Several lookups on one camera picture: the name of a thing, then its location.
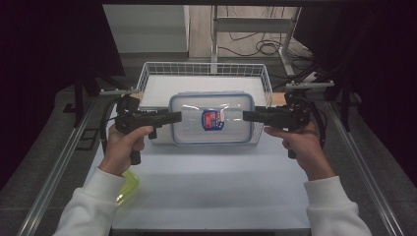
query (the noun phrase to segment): yellow object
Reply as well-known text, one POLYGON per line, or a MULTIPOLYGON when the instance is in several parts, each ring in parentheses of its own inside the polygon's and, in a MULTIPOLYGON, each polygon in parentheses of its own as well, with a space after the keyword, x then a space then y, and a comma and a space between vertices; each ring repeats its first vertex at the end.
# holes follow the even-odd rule
POLYGON ((139 186, 139 178, 130 169, 123 173, 123 177, 125 177, 126 182, 120 190, 119 197, 117 197, 116 200, 119 206, 122 205, 139 186))

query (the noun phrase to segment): wall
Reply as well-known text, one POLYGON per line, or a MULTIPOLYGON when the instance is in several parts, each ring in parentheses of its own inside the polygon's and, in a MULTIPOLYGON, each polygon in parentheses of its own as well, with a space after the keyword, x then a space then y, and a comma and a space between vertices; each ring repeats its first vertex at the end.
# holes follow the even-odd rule
POLYGON ((188 51, 188 6, 103 8, 119 53, 188 51))

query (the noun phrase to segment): white table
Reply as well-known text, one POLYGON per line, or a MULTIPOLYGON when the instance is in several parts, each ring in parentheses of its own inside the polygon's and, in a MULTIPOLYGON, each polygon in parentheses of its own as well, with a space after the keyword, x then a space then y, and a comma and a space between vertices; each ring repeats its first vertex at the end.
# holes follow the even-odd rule
MULTIPOLYGON (((261 80, 256 78, 149 77, 143 97, 146 105, 168 104, 172 94, 222 88, 250 93, 264 103, 261 80)), ((163 137, 168 129, 158 129, 163 137)), ((99 147, 89 176, 102 160, 99 147)), ((262 133, 257 145, 180 147, 146 139, 142 163, 131 170, 140 185, 122 204, 113 229, 138 230, 274 230, 310 228, 307 177, 296 160, 287 157, 281 140, 262 133)))

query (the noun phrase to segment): container lid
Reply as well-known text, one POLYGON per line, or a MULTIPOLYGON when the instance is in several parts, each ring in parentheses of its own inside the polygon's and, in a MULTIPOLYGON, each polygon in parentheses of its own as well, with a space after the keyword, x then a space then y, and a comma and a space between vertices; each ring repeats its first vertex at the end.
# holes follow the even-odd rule
POLYGON ((253 124, 242 111, 253 111, 255 104, 243 91, 181 92, 171 97, 169 109, 182 114, 171 126, 177 145, 243 144, 252 138, 253 124))

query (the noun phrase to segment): person's left hand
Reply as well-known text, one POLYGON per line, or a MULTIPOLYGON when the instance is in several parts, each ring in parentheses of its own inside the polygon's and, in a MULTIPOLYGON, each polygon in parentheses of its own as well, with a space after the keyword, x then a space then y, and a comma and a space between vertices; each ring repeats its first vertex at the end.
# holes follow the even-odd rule
POLYGON ((106 154, 98 168, 109 174, 122 176, 131 165, 130 153, 132 149, 144 149, 144 136, 152 131, 152 126, 144 126, 124 135, 112 125, 108 129, 106 154))

